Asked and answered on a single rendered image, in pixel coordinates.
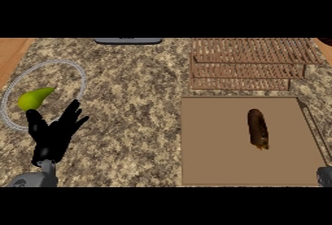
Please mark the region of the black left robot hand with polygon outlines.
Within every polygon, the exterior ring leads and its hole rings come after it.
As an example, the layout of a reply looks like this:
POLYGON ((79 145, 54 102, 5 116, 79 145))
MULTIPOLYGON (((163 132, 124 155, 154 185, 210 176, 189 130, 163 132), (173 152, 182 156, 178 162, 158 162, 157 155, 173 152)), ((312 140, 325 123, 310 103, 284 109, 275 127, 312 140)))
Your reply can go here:
POLYGON ((45 160, 51 160, 52 163, 58 163, 62 160, 71 137, 91 118, 86 116, 79 119, 80 114, 80 101, 77 99, 70 103, 60 119, 51 124, 48 124, 36 109, 27 111, 29 134, 37 144, 31 163, 37 167, 42 166, 45 160))

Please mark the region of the brown flat tray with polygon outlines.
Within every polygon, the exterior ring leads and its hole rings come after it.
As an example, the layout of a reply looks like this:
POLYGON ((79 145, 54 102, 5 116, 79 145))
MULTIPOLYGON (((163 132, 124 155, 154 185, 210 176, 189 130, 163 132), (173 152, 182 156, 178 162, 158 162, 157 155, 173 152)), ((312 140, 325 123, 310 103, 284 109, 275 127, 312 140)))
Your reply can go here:
POLYGON ((332 166, 297 97, 182 98, 182 184, 315 186, 332 166), (271 148, 251 144, 248 111, 263 112, 271 148))

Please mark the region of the brown wooden tiered shelf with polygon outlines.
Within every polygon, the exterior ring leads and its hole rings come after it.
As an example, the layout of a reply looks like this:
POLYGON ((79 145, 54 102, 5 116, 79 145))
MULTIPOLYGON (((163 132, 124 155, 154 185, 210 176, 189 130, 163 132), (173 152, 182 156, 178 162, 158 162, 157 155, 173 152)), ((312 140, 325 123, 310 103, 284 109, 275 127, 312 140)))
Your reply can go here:
POLYGON ((195 38, 189 53, 192 90, 288 91, 322 64, 309 38, 195 38))

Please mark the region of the green pear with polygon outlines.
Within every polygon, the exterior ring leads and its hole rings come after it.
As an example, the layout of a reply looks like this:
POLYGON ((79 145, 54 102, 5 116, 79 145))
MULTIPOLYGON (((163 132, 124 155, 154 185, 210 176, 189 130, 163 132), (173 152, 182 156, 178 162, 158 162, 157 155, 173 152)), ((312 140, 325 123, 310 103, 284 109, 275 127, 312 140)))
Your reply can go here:
POLYGON ((20 109, 23 111, 27 111, 30 109, 37 110, 42 106, 46 97, 54 91, 55 89, 52 87, 46 87, 24 93, 18 99, 20 109))

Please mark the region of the dark grey appliance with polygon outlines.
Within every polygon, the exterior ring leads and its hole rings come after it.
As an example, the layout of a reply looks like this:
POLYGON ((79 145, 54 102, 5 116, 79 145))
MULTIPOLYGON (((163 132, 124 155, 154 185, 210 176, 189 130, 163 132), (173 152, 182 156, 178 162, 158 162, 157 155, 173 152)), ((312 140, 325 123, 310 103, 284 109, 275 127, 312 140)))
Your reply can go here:
POLYGON ((95 42, 104 45, 155 45, 163 38, 93 38, 95 42))

